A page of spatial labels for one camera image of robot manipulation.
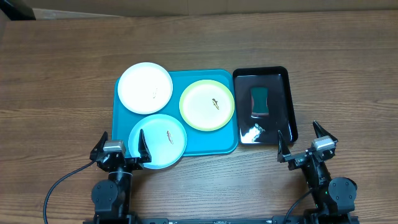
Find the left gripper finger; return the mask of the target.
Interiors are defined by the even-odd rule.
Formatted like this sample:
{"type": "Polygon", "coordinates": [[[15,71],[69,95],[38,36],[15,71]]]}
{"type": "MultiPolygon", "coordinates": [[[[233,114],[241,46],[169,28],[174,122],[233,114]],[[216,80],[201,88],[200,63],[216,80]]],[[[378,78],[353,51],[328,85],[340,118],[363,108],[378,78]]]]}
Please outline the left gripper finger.
{"type": "Polygon", "coordinates": [[[106,143],[106,141],[108,140],[108,132],[105,131],[100,140],[97,142],[97,144],[94,146],[94,148],[91,150],[91,153],[98,153],[98,152],[102,152],[104,145],[106,143]]]}
{"type": "Polygon", "coordinates": [[[140,154],[140,163],[152,162],[152,156],[149,152],[143,129],[139,131],[138,152],[140,154]]]}

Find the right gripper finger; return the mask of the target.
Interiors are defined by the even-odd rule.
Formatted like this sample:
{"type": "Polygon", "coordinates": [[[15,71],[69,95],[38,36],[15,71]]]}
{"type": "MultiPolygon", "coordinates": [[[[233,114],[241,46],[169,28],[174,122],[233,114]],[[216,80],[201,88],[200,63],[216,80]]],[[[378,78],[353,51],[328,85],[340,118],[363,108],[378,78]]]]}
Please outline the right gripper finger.
{"type": "Polygon", "coordinates": [[[285,162],[286,158],[291,156],[291,153],[280,130],[278,130],[278,142],[277,161],[285,162]]]}
{"type": "Polygon", "coordinates": [[[314,120],[313,121],[313,128],[315,131],[315,134],[317,136],[317,138],[322,138],[325,136],[329,136],[333,142],[338,142],[338,139],[336,137],[334,137],[334,135],[330,134],[327,130],[325,130],[319,123],[318,121],[314,120]]]}

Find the light blue plate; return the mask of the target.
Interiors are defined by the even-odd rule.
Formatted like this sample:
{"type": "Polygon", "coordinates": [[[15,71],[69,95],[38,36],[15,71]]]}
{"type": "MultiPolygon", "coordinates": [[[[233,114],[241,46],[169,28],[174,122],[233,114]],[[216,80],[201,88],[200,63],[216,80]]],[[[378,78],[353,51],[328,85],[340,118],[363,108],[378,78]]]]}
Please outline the light blue plate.
{"type": "Polygon", "coordinates": [[[144,132],[152,161],[145,163],[147,169],[164,169],[176,163],[185,152],[187,134],[181,122],[166,114],[153,114],[140,120],[128,139],[131,157],[140,156],[139,132],[144,132]]]}

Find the green scrub sponge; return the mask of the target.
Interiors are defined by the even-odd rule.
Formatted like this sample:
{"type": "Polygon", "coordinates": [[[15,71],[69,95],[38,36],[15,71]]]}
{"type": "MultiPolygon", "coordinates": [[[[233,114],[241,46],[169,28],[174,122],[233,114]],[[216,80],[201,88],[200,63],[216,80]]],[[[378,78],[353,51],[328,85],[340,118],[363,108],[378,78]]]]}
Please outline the green scrub sponge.
{"type": "Polygon", "coordinates": [[[267,105],[268,89],[262,86],[251,88],[252,116],[264,117],[269,115],[267,105]]]}

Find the yellow green plate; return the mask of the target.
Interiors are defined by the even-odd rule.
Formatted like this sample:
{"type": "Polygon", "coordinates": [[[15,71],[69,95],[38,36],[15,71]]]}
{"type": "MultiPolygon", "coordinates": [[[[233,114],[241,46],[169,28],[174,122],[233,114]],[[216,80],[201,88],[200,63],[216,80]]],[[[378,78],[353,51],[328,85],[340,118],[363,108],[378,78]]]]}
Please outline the yellow green plate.
{"type": "Polygon", "coordinates": [[[199,131],[216,131],[234,114],[231,91],[215,80],[199,80],[184,89],[179,110],[183,120],[199,131]]]}

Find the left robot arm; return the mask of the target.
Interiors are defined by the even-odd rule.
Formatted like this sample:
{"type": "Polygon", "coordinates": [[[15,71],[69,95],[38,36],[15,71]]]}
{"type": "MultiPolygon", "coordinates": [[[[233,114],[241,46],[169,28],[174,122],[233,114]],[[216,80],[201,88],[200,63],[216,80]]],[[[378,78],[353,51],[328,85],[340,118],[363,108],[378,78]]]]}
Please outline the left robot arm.
{"type": "Polygon", "coordinates": [[[95,205],[93,223],[142,223],[136,212],[130,211],[132,172],[152,161],[142,129],[137,148],[139,156],[127,158],[123,141],[111,141],[104,132],[90,152],[90,160],[108,173],[108,178],[95,184],[91,191],[95,205]]]}

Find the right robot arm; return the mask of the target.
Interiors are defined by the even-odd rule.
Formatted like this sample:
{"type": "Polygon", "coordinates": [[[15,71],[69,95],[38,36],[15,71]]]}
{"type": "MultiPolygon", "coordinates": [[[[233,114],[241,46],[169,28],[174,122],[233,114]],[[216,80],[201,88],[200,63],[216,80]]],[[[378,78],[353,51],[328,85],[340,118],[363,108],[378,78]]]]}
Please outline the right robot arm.
{"type": "Polygon", "coordinates": [[[305,152],[292,155],[278,132],[277,160],[288,163],[289,170],[301,169],[308,185],[308,192],[301,196],[284,216],[283,223],[358,223],[357,217],[351,217],[355,210],[354,201],[358,186],[347,177],[332,178],[325,162],[335,156],[338,139],[325,130],[317,121],[313,122],[317,136],[305,152]],[[314,209],[306,209],[301,216],[292,217],[294,208],[311,195],[314,209]]]}

